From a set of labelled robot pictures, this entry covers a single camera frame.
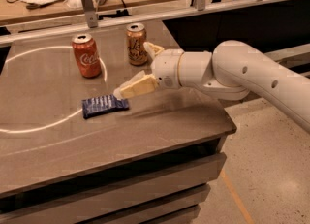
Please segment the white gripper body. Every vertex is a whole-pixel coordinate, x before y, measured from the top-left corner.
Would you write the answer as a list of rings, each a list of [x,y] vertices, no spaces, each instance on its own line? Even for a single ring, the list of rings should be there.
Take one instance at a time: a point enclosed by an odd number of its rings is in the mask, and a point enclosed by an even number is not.
[[[152,74],[162,89],[179,89],[178,67],[182,49],[166,49],[159,53],[151,64]]]

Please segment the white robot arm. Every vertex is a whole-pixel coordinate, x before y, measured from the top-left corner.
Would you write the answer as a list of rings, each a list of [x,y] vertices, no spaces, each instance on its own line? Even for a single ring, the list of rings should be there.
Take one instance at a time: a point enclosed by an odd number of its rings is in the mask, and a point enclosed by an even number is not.
[[[234,40],[212,52],[164,49],[148,42],[143,46],[152,58],[151,72],[139,72],[121,84],[114,90],[116,98],[133,98],[158,88],[194,88],[223,100],[241,100],[254,92],[310,132],[310,79],[257,49]]]

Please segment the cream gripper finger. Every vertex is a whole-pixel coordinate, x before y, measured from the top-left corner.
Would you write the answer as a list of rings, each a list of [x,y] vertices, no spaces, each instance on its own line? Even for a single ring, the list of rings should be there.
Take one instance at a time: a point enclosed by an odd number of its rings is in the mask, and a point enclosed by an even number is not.
[[[151,93],[158,87],[159,83],[153,74],[146,74],[145,71],[141,71],[116,88],[113,95],[117,99],[128,99]]]
[[[152,60],[154,60],[156,56],[159,55],[164,50],[163,47],[152,44],[150,42],[144,42],[143,46],[145,51],[148,53],[148,55]]]

